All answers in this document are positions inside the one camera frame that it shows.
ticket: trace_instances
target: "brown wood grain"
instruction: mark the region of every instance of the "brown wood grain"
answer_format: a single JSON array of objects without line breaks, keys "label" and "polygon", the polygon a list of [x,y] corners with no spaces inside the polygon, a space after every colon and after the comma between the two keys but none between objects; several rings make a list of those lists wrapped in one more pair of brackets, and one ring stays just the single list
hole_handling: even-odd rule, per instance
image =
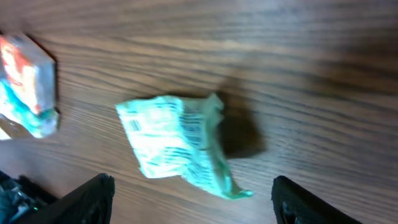
[{"label": "brown wood grain", "polygon": [[[398,222],[398,2],[2,0],[0,29],[58,61],[59,133],[0,142],[0,169],[63,196],[106,172],[112,223],[275,223],[286,175],[363,223]],[[114,104],[226,103],[223,144],[252,198],[142,176]]]}]

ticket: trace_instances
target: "snack package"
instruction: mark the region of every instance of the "snack package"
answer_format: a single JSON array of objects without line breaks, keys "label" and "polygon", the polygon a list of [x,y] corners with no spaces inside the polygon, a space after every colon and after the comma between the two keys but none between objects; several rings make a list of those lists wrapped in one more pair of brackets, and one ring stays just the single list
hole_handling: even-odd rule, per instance
[{"label": "snack package", "polygon": [[4,69],[0,76],[3,138],[4,133],[10,138],[26,133],[43,138],[55,132],[54,60],[24,34],[0,36],[0,53]]},{"label": "snack package", "polygon": [[181,175],[207,192],[227,198],[250,197],[229,171],[218,139],[224,105],[207,99],[158,96],[116,105],[127,138],[147,178]]}]

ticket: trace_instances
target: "black object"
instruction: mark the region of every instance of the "black object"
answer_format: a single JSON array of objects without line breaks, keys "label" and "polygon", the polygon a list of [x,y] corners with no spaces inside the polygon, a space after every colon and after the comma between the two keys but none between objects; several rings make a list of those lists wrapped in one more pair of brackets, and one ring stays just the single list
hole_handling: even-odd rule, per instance
[{"label": "black object", "polygon": [[115,192],[114,179],[98,174],[76,190],[57,199],[26,177],[11,179],[0,171],[0,191],[14,197],[24,211],[14,214],[15,224],[109,224]]},{"label": "black object", "polygon": [[274,180],[272,201],[278,224],[361,224],[284,176]]}]

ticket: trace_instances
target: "barcode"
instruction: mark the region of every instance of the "barcode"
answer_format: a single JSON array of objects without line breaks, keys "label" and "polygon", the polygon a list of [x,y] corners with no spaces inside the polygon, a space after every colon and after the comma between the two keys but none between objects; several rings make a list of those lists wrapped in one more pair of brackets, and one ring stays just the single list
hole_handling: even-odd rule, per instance
[{"label": "barcode", "polygon": [[137,120],[131,120],[130,125],[133,131],[141,131],[141,126],[139,125],[139,122]]}]

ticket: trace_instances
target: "package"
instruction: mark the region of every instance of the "package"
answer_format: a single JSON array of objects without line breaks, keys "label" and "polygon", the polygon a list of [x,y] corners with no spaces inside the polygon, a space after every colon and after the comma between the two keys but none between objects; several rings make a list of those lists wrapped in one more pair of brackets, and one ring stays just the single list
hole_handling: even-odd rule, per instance
[{"label": "package", "polygon": [[142,173],[148,178],[181,175],[207,192],[227,198],[250,197],[229,170],[218,136],[223,103],[206,99],[158,96],[116,105]]},{"label": "package", "polygon": [[0,50],[3,138],[26,136],[23,128],[35,138],[54,133],[58,124],[54,60],[24,34],[0,36]]}]

